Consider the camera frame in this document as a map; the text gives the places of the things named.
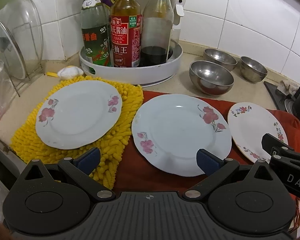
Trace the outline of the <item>yellow chenille mat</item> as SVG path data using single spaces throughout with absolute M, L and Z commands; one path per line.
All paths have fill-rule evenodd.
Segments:
M 70 84 L 87 80 L 103 81 L 114 86 L 119 91 L 122 99 L 122 109 L 118 121 L 103 137 L 80 148 L 60 150 L 47 146 L 36 133 L 38 111 L 53 93 Z M 32 159 L 40 159 L 45 164 L 54 164 L 65 157 L 75 159 L 91 148 L 96 147 L 101 151 L 101 160 L 90 176 L 107 188 L 112 189 L 115 183 L 118 165 L 122 160 L 122 154 L 132 135 L 132 120 L 137 110 L 141 107 L 142 102 L 143 91 L 140 86 L 88 76 L 80 76 L 71 80 L 62 81 L 53 87 L 44 101 L 40 102 L 37 107 L 33 109 L 25 123 L 15 131 L 11 139 L 11 149 L 25 163 L 29 163 Z

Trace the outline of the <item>grey rag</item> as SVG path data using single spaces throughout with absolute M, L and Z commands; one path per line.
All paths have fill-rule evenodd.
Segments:
M 300 87 L 299 83 L 289 81 L 289 80 L 281 80 L 279 85 L 277 86 L 277 90 L 280 91 L 285 96 L 294 96 Z

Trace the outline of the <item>dark liquid clear bottle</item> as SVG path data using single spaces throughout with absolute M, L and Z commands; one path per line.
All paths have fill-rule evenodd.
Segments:
M 143 11 L 140 66 L 166 63 L 173 20 L 171 0 L 149 0 Z

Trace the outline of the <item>white spray bottle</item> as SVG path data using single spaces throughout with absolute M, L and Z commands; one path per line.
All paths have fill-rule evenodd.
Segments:
M 181 19 L 184 17 L 184 5 L 186 0 L 171 0 L 171 5 L 174 12 L 173 26 L 171 30 L 170 48 L 174 49 L 179 43 L 181 33 Z

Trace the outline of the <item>small multicolour flower plate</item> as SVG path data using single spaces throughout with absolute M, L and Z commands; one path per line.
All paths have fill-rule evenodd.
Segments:
M 269 133 L 288 144 L 285 130 L 267 109 L 249 102 L 234 104 L 228 112 L 228 124 L 232 139 L 238 149 L 250 161 L 270 161 L 270 155 L 262 148 L 262 137 Z

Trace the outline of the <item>large steel bowl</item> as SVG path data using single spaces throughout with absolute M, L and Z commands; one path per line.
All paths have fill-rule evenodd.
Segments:
M 198 60 L 190 64 L 189 76 L 193 85 L 211 96 L 220 96 L 229 92 L 234 85 L 233 75 L 219 64 Z

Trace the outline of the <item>green label clear bottle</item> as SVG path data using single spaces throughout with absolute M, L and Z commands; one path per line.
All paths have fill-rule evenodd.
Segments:
M 108 18 L 101 0 L 83 0 L 81 30 L 87 60 L 93 64 L 110 66 Z

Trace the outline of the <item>pink flower plate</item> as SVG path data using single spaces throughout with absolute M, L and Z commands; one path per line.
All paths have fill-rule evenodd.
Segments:
M 196 162 L 205 149 L 225 159 L 232 148 L 229 126 L 203 100 L 182 94 L 156 96 L 144 103 L 132 122 L 138 151 L 156 168 L 182 177 L 203 174 Z
M 79 81 L 53 93 L 38 111 L 36 133 L 47 146 L 72 150 L 103 137 L 118 121 L 119 91 L 103 81 Z

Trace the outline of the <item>rear glass pot lid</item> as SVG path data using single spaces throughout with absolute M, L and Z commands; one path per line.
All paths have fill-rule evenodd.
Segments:
M 43 57 L 43 31 L 33 0 L 10 0 L 3 12 L 3 22 L 15 39 L 28 72 L 39 67 Z

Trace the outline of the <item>glass pot lid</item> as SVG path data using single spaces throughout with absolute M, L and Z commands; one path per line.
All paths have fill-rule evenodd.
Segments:
M 8 74 L 18 80 L 26 77 L 25 61 L 12 33 L 0 20 L 0 59 Z
M 33 0 L 10 0 L 3 12 L 3 22 L 15 39 L 28 72 L 39 67 L 43 57 L 43 31 Z

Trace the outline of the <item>garlic bulb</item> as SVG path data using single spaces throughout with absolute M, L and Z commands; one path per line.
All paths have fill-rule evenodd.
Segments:
M 76 66 L 67 66 L 59 70 L 57 73 L 57 76 L 61 80 L 70 80 L 83 75 L 84 75 L 83 70 Z

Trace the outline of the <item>red label soy sauce bottle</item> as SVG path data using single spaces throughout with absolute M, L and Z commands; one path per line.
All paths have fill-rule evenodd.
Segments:
M 142 14 L 136 0 L 117 0 L 110 11 L 114 66 L 135 68 L 140 63 Z

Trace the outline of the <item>front glass pot lid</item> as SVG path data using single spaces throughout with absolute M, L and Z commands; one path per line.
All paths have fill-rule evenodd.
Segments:
M 12 33 L 0 20 L 0 59 L 8 74 L 18 80 L 26 77 L 25 61 Z

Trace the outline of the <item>white round turntable tray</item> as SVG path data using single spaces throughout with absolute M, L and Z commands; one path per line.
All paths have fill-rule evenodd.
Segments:
M 170 79 L 180 68 L 183 49 L 174 41 L 171 44 L 173 44 L 172 56 L 166 63 L 155 66 L 116 68 L 96 65 L 87 61 L 84 48 L 79 52 L 79 60 L 86 75 L 132 85 L 153 86 Z

